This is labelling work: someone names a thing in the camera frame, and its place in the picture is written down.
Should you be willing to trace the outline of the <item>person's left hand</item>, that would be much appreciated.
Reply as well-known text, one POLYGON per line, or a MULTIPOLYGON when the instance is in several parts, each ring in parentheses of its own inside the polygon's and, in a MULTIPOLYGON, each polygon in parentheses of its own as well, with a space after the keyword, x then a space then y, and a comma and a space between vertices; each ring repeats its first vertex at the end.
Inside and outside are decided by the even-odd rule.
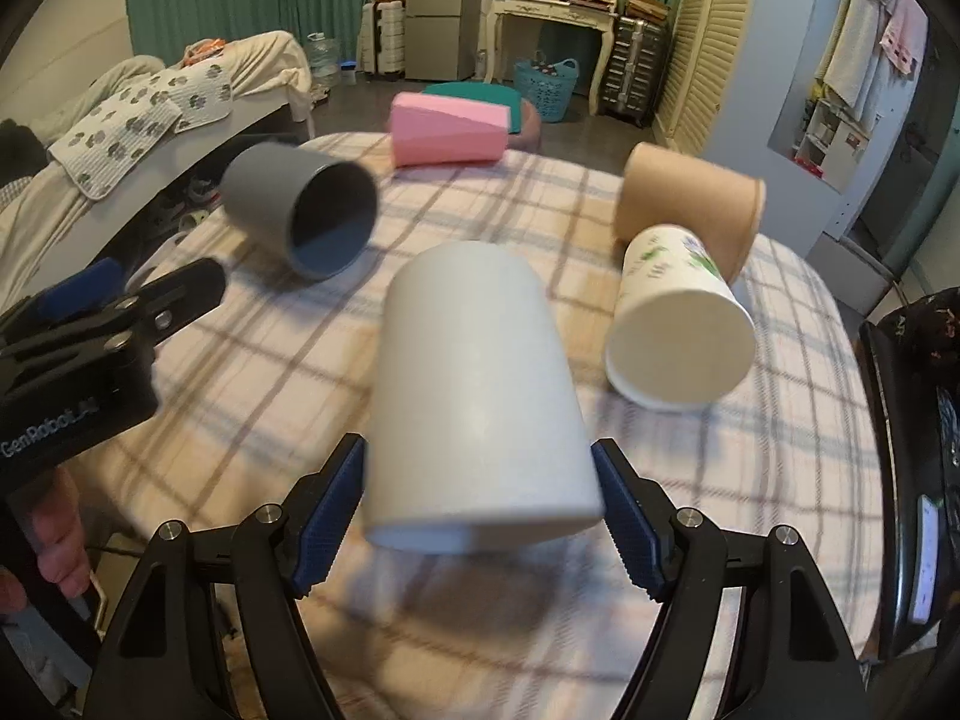
POLYGON ((59 587, 68 600, 78 598, 89 587, 85 530, 80 517, 80 493, 65 466, 49 479, 7 497, 14 522, 31 533, 36 566, 47 582, 59 587))

